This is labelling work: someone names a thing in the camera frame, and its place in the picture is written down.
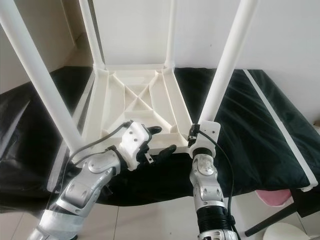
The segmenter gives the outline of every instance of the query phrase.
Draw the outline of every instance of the metal rod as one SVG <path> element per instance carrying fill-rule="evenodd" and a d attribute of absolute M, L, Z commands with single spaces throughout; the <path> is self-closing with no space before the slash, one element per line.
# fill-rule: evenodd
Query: metal rod
<path fill-rule="evenodd" d="M 241 0 L 199 119 L 213 121 L 243 48 L 259 0 Z"/>
<path fill-rule="evenodd" d="M 92 1 L 92 0 L 79 0 L 81 12 L 82 12 L 82 18 L 83 18 L 85 31 L 88 37 L 88 42 L 89 42 L 91 53 L 92 53 L 93 66 L 99 69 L 104 69 L 105 64 L 102 60 L 101 52 L 99 49 L 99 43 L 98 43 L 96 31 L 95 31 L 95 26 L 94 26 L 91 12 L 90 12 L 89 1 Z"/>
<path fill-rule="evenodd" d="M 166 68 L 173 68 L 175 65 L 175 32 L 176 32 L 176 14 L 177 14 L 177 0 L 171 0 L 170 6 L 170 20 L 168 30 L 168 40 L 166 44 L 166 57 L 164 66 Z"/>
<path fill-rule="evenodd" d="M 295 203 L 292 203 L 289 206 L 285 207 L 284 209 L 278 211 L 271 217 L 268 217 L 266 220 L 263 220 L 262 222 L 248 229 L 247 231 L 244 232 L 244 234 L 247 237 L 250 237 L 253 234 L 256 234 L 257 232 L 260 232 L 261 230 L 271 226 L 272 224 L 275 224 L 276 222 L 290 216 L 296 211 L 297 211 L 297 205 Z"/>
<path fill-rule="evenodd" d="M 0 23 L 71 152 L 84 144 L 14 0 L 0 0 Z"/>

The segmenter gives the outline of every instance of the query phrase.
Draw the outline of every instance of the black cable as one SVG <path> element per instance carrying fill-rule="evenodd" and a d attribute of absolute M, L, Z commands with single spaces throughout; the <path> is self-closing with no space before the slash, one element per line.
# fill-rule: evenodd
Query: black cable
<path fill-rule="evenodd" d="M 203 131 L 199 130 L 199 133 L 201 135 L 203 135 L 204 137 L 206 137 L 210 142 L 212 142 L 216 147 L 219 148 L 219 150 L 222 152 L 222 154 L 224 155 L 226 161 L 229 164 L 230 171 L 231 171 L 231 182 L 232 182 L 232 184 L 231 184 L 230 196 L 229 196 L 229 199 L 228 199 L 227 212 L 228 212 L 229 218 L 232 219 L 232 215 L 231 215 L 231 200 L 232 200 L 232 195 L 234 193 L 234 183 L 235 183 L 234 169 L 233 169 L 233 167 L 231 165 L 229 157 L 227 156 L 225 151 L 222 149 L 222 147 L 215 140 L 213 140 L 211 137 L 209 137 L 207 134 L 205 134 Z M 238 231 L 236 229 L 235 224 L 232 223 L 231 226 L 232 226 L 233 231 L 236 233 L 238 239 L 241 240 L 240 235 L 239 235 L 239 233 L 238 233 Z"/>
<path fill-rule="evenodd" d="M 63 188 L 63 182 L 64 182 L 64 178 L 65 178 L 65 174 L 66 174 L 66 169 L 67 169 L 67 167 L 68 167 L 68 163 L 72 161 L 72 159 L 75 157 L 75 155 L 78 154 L 79 152 L 85 150 L 85 149 L 88 149 L 88 148 L 90 148 L 90 147 L 92 147 L 92 146 L 94 146 L 94 145 L 97 145 L 97 144 L 103 142 L 104 140 L 107 140 L 108 138 L 112 137 L 112 136 L 115 135 L 117 132 L 119 132 L 122 128 L 124 128 L 124 127 L 125 127 L 125 128 L 128 128 L 131 123 L 132 123 L 131 121 L 124 122 L 124 123 L 122 123 L 120 126 L 118 126 L 114 131 L 112 131 L 110 134 L 108 134 L 108 135 L 106 135 L 106 136 L 104 136 L 104 137 L 102 137 L 102 138 L 100 138 L 100 139 L 98 139 L 98 140 L 96 140 L 96 141 L 94 141 L 94 142 L 91 142 L 91 143 L 89 143 L 89 144 L 87 144 L 87 145 L 85 145 L 85 146 L 83 146 L 83 147 L 80 147 L 78 150 L 74 151 L 74 152 L 70 155 L 70 157 L 67 159 L 67 161 L 65 162 L 65 167 L 64 167 L 64 170 L 63 170 L 62 179 L 61 179 L 61 181 L 57 181 L 55 187 L 53 188 L 53 190 L 52 190 L 52 192 L 51 192 L 51 194 L 50 194 L 50 196 L 49 196 L 49 199 L 48 199 L 48 202 L 47 202 L 47 204 L 46 204 L 45 209 L 48 209 L 49 202 L 50 202 L 53 194 L 54 194 L 54 193 L 56 192 L 56 190 L 58 189 L 58 186 L 59 186 L 60 183 L 61 183 L 61 188 L 60 188 L 59 196 L 61 195 L 61 193 L 62 193 L 62 188 Z M 104 153 L 104 152 L 105 152 L 105 151 L 103 151 L 103 152 L 97 152 L 97 153 L 92 153 L 92 154 L 89 154 L 89 155 L 87 155 L 87 156 L 84 156 L 84 157 L 82 157 L 80 160 L 78 160 L 78 161 L 74 164 L 74 166 L 78 165 L 78 164 L 81 163 L 83 160 L 91 157 L 92 155 L 101 154 L 101 153 Z"/>

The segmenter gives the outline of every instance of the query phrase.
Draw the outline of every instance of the stool leg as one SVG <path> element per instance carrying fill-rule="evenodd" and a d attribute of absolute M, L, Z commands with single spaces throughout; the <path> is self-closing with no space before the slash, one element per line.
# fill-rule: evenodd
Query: stool leg
<path fill-rule="evenodd" d="M 281 211 L 272 215 L 271 217 L 268 217 L 266 220 L 263 220 L 262 222 L 258 223 L 257 225 L 253 226 L 252 228 L 248 229 L 247 231 L 244 232 L 244 234 L 247 237 L 250 237 L 251 235 L 256 234 L 257 232 L 261 231 L 262 229 L 265 229 L 265 228 L 269 227 L 270 225 L 288 217 L 289 215 L 295 213 L 296 211 L 297 211 L 297 206 L 295 203 L 292 203 L 289 206 L 282 209 Z"/>

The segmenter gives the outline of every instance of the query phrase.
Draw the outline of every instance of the black fabric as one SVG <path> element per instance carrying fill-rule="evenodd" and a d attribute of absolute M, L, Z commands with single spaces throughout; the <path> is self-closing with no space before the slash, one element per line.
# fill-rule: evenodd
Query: black fabric
<path fill-rule="evenodd" d="M 91 70 L 64 67 L 51 74 L 70 112 L 75 109 Z M 195 123 L 214 73 L 215 70 L 205 68 L 175 69 Z M 319 135 L 263 71 L 252 70 L 251 74 L 320 181 Z M 10 119 L 29 102 L 0 160 L 0 211 L 42 210 L 50 194 L 46 190 L 47 180 L 61 143 L 60 134 L 30 83 L 0 95 L 0 99 L 0 136 L 10 125 Z M 309 185 L 282 133 L 242 70 L 233 73 L 216 122 L 221 124 L 218 143 L 234 169 L 235 195 L 256 189 L 294 189 Z M 180 153 L 161 164 L 122 172 L 111 180 L 109 189 L 102 190 L 98 201 L 133 206 L 191 196 L 191 163 L 187 154 Z M 223 193 L 228 197 L 230 169 L 218 150 L 215 165 Z"/>

